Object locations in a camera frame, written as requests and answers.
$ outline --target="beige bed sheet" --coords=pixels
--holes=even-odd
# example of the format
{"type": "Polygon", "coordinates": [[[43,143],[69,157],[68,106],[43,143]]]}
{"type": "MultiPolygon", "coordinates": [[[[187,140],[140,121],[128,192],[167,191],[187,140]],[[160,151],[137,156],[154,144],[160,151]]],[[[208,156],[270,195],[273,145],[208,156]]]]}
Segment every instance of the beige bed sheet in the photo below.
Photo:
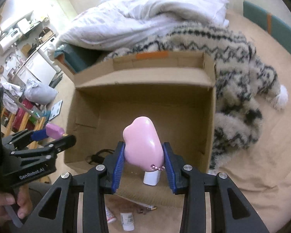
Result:
{"type": "MultiPolygon", "coordinates": [[[[241,15],[228,12],[230,29],[242,31],[248,41],[254,42],[263,62],[278,72],[281,84],[287,87],[289,102],[278,112],[264,99],[258,99],[264,117],[263,133],[259,142],[246,151],[240,151],[222,168],[257,210],[271,233],[281,229],[291,219],[291,55],[267,32],[241,15]]],[[[66,126],[73,84],[64,77],[58,85],[54,102],[64,99],[61,114],[52,122],[66,126]]],[[[63,155],[56,162],[58,171],[51,175],[54,181],[61,173],[74,171],[63,165],[63,155]]],[[[120,219],[119,208],[126,203],[119,197],[106,197],[106,204],[120,219]]],[[[135,232],[178,233],[182,210],[159,207],[146,215],[134,214],[135,232]]],[[[109,225],[110,233],[123,232],[120,220],[109,225]]]]}

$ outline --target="cardboard box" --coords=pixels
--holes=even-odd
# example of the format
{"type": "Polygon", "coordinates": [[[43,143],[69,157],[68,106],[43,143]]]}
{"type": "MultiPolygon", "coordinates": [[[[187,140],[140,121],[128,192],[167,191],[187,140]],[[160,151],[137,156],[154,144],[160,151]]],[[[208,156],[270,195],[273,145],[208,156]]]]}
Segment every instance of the cardboard box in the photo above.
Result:
{"type": "MultiPolygon", "coordinates": [[[[77,137],[65,163],[78,173],[94,167],[88,155],[115,149],[126,126],[149,117],[161,142],[187,164],[206,172],[213,141],[214,62],[202,52],[155,52],[117,57],[74,75],[75,92],[67,133],[77,137]]],[[[181,207],[162,172],[156,186],[143,184],[144,172],[125,163],[117,194],[150,205],[181,207]]]]}

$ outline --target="fur blanket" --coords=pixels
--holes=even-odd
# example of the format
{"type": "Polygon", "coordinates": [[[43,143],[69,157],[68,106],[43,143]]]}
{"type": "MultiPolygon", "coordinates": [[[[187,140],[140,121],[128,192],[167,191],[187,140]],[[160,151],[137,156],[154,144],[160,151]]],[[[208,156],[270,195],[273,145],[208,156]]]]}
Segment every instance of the fur blanket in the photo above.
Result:
{"type": "Polygon", "coordinates": [[[255,100],[264,96],[277,109],[287,100],[275,69],[265,65],[241,33],[186,22],[165,36],[151,36],[132,48],[120,48],[106,59],[154,51],[204,51],[216,63],[216,115],[210,173],[216,174],[232,153],[247,149],[261,135],[262,113],[255,100]]]}

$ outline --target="human hand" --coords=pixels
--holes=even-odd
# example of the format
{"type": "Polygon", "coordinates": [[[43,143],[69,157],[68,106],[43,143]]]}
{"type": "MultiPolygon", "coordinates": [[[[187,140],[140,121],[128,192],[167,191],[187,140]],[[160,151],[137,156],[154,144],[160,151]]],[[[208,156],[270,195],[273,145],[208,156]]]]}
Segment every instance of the human hand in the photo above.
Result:
{"type": "MultiPolygon", "coordinates": [[[[2,226],[6,221],[11,220],[4,206],[13,205],[15,203],[15,198],[12,194],[0,192],[0,225],[2,226]]],[[[20,219],[25,218],[30,214],[32,210],[32,203],[29,196],[28,185],[21,186],[17,195],[17,204],[19,205],[19,210],[17,211],[17,216],[20,219]]]]}

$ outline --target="white duvet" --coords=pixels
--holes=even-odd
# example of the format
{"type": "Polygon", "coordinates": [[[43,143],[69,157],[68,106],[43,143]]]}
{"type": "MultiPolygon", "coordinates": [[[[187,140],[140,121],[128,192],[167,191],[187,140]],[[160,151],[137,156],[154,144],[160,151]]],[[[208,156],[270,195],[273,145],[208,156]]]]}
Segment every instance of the white duvet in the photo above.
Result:
{"type": "Polygon", "coordinates": [[[51,57],[61,43],[113,51],[130,47],[149,35],[164,35],[185,20],[227,26],[228,0],[101,0],[78,15],[49,47],[51,57]]]}

